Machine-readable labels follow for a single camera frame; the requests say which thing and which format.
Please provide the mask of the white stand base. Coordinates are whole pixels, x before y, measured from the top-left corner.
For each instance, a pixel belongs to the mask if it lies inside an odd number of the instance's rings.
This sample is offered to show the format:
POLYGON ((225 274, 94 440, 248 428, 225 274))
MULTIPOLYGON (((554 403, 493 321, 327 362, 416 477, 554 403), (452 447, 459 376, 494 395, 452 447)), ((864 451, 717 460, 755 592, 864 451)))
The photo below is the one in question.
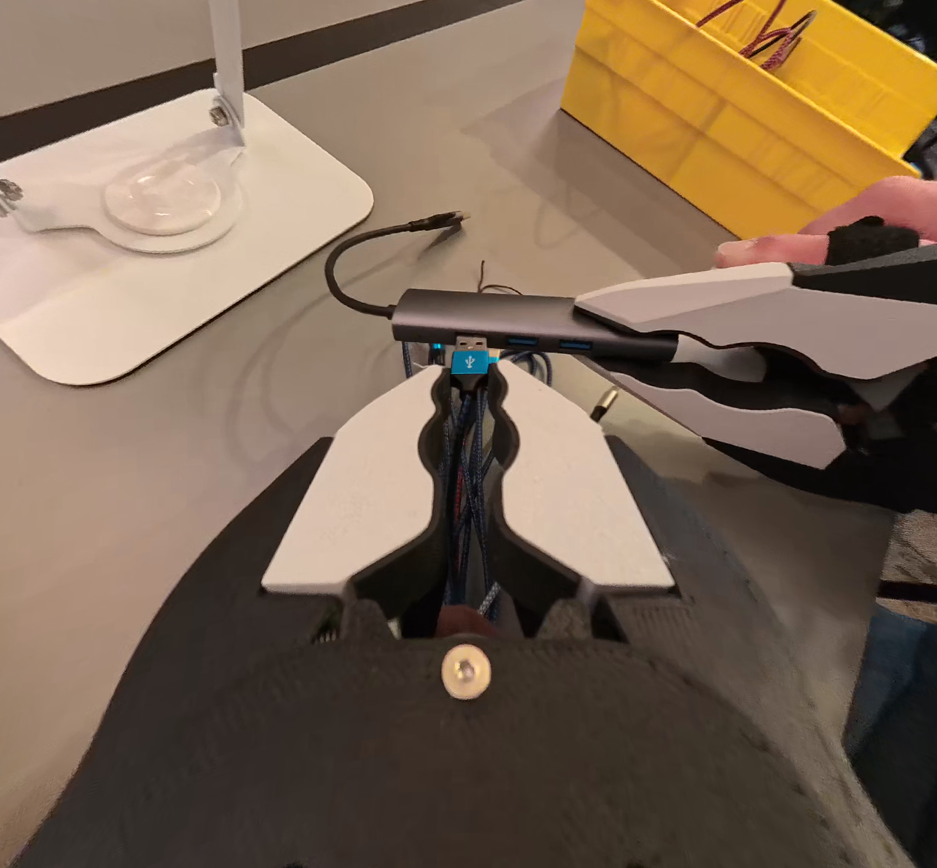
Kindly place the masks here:
POLYGON ((199 90, 2 162, 2 344, 115 381, 369 216, 347 166, 261 101, 199 90))

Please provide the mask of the yellow plastic bin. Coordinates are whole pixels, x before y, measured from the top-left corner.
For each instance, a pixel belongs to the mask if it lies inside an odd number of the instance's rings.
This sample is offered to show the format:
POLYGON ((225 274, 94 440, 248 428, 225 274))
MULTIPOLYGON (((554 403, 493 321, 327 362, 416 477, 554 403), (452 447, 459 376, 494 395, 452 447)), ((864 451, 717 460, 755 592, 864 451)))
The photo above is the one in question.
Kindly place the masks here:
POLYGON ((561 108, 745 239, 918 178, 936 67, 830 0, 586 0, 561 108))

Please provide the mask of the person's jeans leg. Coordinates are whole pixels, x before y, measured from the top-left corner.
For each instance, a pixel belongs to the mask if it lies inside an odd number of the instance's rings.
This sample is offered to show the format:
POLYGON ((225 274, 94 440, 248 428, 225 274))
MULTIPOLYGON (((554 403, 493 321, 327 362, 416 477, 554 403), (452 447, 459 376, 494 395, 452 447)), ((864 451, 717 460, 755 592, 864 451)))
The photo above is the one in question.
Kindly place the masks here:
POLYGON ((843 736, 885 826, 936 865, 936 625, 878 605, 843 736))

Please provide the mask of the grey usb hub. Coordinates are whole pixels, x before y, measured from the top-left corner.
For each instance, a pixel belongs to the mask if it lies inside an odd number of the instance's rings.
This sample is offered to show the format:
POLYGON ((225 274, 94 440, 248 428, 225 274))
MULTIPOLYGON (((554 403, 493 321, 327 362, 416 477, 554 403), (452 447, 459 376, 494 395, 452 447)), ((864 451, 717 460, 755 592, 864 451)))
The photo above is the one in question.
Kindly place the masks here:
POLYGON ((670 362, 678 336, 648 334, 599 321, 571 298, 408 289, 391 316, 402 342, 454 346, 478 336, 490 348, 565 353, 597 360, 670 362))

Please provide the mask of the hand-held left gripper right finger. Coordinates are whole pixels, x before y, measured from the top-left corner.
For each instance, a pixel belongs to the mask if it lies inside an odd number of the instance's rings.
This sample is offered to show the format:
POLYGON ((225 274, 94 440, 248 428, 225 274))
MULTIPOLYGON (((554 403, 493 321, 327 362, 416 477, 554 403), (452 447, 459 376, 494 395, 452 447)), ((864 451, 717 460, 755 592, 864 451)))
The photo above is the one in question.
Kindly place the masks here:
POLYGON ((541 618, 560 600, 673 593, 669 566, 602 427, 509 360, 488 371, 495 580, 541 618))

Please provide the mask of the person's right hand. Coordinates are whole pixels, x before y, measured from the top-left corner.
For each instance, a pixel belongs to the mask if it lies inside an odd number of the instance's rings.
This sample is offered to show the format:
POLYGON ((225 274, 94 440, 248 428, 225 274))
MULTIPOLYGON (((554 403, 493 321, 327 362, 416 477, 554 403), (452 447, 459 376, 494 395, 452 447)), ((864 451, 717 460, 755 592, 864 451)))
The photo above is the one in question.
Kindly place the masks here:
POLYGON ((823 265, 831 230, 866 217, 914 230, 921 247, 936 243, 936 182, 890 176, 815 219, 799 233, 773 234, 720 245, 713 265, 730 268, 763 263, 823 265))

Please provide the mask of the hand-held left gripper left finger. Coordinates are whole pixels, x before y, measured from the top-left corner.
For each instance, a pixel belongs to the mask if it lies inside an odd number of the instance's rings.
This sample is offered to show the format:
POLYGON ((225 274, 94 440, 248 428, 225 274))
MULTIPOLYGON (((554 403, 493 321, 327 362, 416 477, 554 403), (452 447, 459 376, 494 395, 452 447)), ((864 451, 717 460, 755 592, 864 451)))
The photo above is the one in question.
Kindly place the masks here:
POLYGON ((264 572, 264 592, 373 601, 388 620, 438 613, 450 409, 450 372, 429 366, 338 429, 264 572))

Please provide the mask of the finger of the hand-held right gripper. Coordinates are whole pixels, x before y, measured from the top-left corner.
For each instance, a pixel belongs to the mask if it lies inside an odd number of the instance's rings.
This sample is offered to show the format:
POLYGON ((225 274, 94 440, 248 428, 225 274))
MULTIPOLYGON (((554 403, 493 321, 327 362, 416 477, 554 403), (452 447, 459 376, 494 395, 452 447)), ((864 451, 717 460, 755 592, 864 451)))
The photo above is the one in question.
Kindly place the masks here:
POLYGON ((935 359, 935 305, 834 290, 845 266, 809 274, 759 264, 637 280, 580 295, 575 307, 643 334, 713 348, 787 349, 835 377, 870 381, 935 359))
POLYGON ((823 470, 846 452, 840 426, 821 404, 767 383, 721 377, 694 362, 586 365, 665 417, 710 442, 823 470))

